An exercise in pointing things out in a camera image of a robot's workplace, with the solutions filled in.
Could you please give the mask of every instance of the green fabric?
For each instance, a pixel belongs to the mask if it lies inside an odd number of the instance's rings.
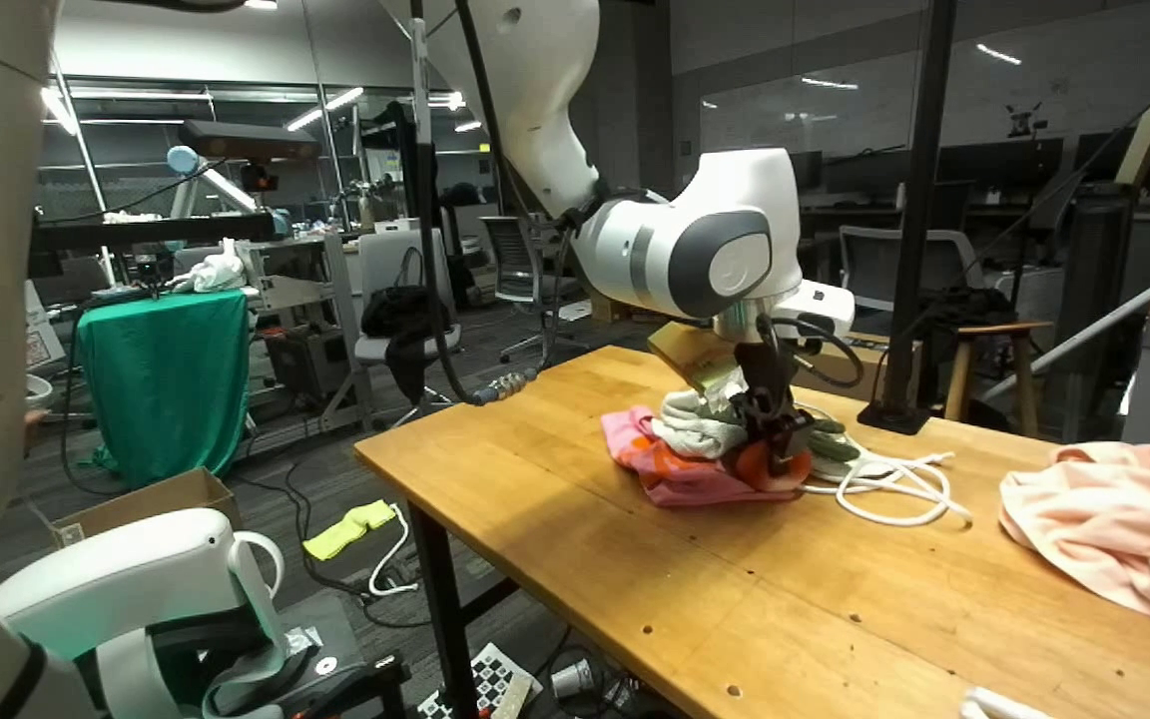
[[[81,365],[122,483],[219,472],[237,455],[247,425],[243,290],[93,307]]]

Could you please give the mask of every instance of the yellow object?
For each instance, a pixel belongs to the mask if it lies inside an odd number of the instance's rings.
[[[395,519],[395,506],[376,499],[365,506],[351,506],[338,523],[325,526],[321,536],[310,536],[302,543],[302,551],[321,563],[337,560],[338,551],[346,551],[355,540],[379,532],[384,523]]]

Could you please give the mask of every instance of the pink cloth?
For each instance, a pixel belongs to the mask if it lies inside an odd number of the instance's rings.
[[[715,502],[785,502],[801,496],[797,479],[770,479],[764,492],[737,483],[715,460],[675,455],[652,434],[652,410],[632,407],[601,417],[601,441],[620,468],[628,468],[659,506],[715,506]]]
[[[1150,614],[1150,445],[1078,445],[1003,479],[1003,526],[1111,602]]]

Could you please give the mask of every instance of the white cable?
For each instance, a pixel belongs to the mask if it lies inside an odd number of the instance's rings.
[[[967,523],[975,523],[975,515],[951,499],[951,476],[941,472],[941,455],[890,460],[853,441],[845,445],[858,450],[858,460],[845,462],[844,479],[806,483],[810,496],[829,496],[844,512],[882,526],[928,526],[945,512],[957,512]],[[870,492],[913,496],[929,506],[917,515],[882,515],[849,499]]]
[[[390,502],[390,512],[399,515],[403,536],[379,555],[379,563],[376,563],[373,575],[369,575],[369,591],[379,595],[379,598],[384,598],[384,595],[418,591],[418,582],[386,582],[386,586],[379,586],[384,567],[386,567],[386,563],[403,551],[403,543],[412,540],[412,523],[406,523],[403,506]]]

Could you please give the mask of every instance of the wooden table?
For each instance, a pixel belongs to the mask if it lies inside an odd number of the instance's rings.
[[[412,519],[467,540],[688,713],[922,719],[957,713],[969,688],[1063,719],[1150,713],[1150,620],[999,532],[1003,472],[1042,468],[1045,445],[941,419],[886,434],[853,425],[858,402],[797,393],[873,450],[953,450],[953,496],[979,523],[890,532],[826,496],[679,515],[652,506],[600,441],[601,410],[655,407],[668,389],[664,358],[601,347],[355,450],[412,496]],[[442,664],[464,664],[446,598],[430,602]]]

